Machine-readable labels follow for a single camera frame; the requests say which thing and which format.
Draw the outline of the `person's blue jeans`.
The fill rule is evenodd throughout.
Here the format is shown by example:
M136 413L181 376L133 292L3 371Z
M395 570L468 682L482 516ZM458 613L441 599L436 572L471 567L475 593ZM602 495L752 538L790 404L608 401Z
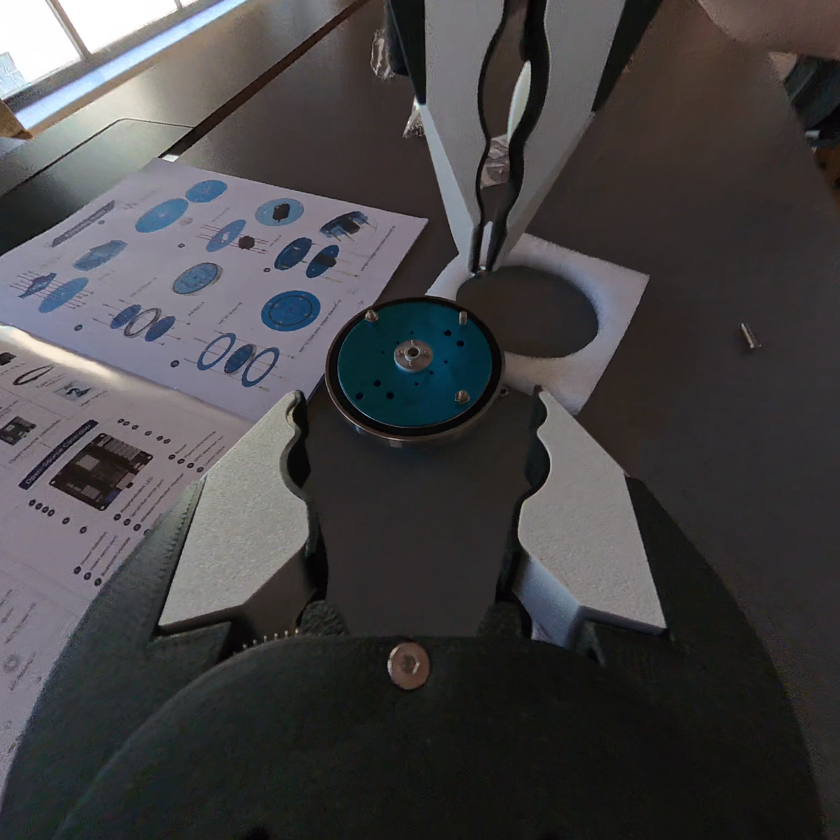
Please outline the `person's blue jeans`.
M816 130L838 108L839 61L798 56L783 84L802 128Z

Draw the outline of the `large window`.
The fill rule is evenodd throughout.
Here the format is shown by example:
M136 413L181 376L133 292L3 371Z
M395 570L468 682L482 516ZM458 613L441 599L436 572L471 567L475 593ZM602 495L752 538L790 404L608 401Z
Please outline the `large window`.
M2 1L2 99L37 98L89 72L120 73L241 1Z

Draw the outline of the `person's right forearm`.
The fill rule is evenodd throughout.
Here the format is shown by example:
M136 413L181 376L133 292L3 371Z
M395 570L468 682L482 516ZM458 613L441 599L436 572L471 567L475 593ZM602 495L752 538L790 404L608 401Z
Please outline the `person's right forearm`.
M741 43L768 51L839 59L838 1L700 1L710 19Z

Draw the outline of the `assembly sheet with blue circles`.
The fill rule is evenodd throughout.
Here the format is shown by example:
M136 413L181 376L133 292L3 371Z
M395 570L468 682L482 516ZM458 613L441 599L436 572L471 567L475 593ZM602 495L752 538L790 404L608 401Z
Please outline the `assembly sheet with blue circles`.
M312 396L426 225L153 161L2 256L2 324L254 422Z

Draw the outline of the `white foam pad with hole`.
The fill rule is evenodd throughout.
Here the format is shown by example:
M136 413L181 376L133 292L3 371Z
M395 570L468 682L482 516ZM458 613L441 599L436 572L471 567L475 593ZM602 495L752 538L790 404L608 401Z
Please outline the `white foam pad with hole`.
M501 265L524 266L566 279L593 306L598 332L583 349L552 358L506 352L505 386L523 394L539 386L570 414L578 414L623 340L649 276L530 234L520 237Z

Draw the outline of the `blue round turntable disc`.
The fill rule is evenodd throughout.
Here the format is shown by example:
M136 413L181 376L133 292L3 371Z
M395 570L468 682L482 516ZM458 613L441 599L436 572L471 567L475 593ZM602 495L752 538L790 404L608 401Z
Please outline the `blue round turntable disc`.
M332 342L324 383L357 432L394 447L462 433L499 396L505 356L474 313L455 301L422 296L388 301L348 321ZM459 326L460 310L468 312ZM458 404L465 389L469 402Z

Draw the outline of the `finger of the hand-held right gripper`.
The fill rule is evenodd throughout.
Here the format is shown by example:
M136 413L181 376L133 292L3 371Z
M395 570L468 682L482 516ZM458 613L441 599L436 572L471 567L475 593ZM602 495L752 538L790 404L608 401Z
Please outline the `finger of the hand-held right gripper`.
M467 272L480 266L480 171L489 136L480 88L505 17L503 1L426 1L425 103L419 105L448 225Z
M528 3L521 55L528 97L509 139L507 193L491 229L493 270L524 233L592 119L624 1Z

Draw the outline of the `manual sheet with board pictures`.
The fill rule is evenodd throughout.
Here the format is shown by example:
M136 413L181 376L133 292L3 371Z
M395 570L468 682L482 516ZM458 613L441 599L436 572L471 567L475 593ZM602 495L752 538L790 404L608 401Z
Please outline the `manual sheet with board pictures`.
M89 603L249 423L1 330L1 785Z

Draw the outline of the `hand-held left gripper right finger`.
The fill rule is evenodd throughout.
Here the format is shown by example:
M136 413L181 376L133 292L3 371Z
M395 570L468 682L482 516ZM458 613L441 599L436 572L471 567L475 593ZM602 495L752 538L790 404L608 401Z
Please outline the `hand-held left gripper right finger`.
M534 398L539 468L519 509L512 576L532 640L574 643L585 621L664 634L627 474L550 393L536 387Z

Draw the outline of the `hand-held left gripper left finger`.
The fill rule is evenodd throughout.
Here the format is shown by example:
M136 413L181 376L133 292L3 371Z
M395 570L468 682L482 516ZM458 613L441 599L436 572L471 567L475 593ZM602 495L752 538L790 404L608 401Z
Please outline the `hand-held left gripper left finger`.
M319 522L305 491L307 401L279 399L202 481L160 616L180 633L231 622L295 634L322 588Z

